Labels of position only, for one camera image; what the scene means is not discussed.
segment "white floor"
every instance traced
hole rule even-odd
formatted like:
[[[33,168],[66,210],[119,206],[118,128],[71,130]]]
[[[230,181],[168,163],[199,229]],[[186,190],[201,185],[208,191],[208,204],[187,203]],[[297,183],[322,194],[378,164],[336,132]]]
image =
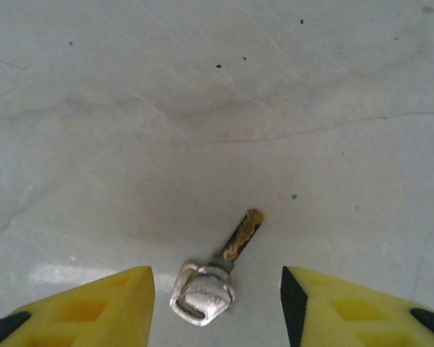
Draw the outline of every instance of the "white floor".
[[[188,325],[249,207],[233,315]],[[135,265],[150,347],[288,346],[282,265],[434,308],[434,0],[0,1],[0,317]]]

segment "silver key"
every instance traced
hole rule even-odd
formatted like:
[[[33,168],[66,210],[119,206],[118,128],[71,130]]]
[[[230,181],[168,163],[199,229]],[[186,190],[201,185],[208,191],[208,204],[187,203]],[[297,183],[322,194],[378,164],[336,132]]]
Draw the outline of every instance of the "silver key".
[[[236,296],[228,282],[230,272],[262,222],[260,211],[248,210],[225,246],[211,257],[207,265],[183,264],[170,301],[175,313],[202,327],[234,305]]]

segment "yellow plastic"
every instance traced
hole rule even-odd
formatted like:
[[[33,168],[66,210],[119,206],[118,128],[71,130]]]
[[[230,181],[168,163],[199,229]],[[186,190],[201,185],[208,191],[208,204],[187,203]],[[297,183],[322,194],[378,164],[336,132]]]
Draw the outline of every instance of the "yellow plastic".
[[[146,347],[153,305],[151,268],[134,267],[20,307],[32,317],[0,347]]]
[[[302,267],[289,270],[308,296],[301,347],[434,347],[409,313],[428,309]]]

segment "key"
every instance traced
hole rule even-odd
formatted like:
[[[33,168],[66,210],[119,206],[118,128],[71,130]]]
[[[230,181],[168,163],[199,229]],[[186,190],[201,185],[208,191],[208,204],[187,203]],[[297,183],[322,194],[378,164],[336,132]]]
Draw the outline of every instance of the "key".
[[[248,210],[228,241],[207,265],[183,264],[170,301],[176,314],[202,327],[233,307],[237,298],[229,284],[230,272],[262,222],[260,211]]]

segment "marble floor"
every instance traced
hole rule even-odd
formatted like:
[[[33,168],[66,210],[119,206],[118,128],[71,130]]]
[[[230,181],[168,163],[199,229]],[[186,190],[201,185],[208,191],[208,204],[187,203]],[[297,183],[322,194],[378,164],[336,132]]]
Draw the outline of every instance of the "marble floor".
[[[188,325],[249,207],[234,313]],[[0,317],[135,265],[150,347],[288,346],[283,265],[434,308],[434,0],[0,1]]]

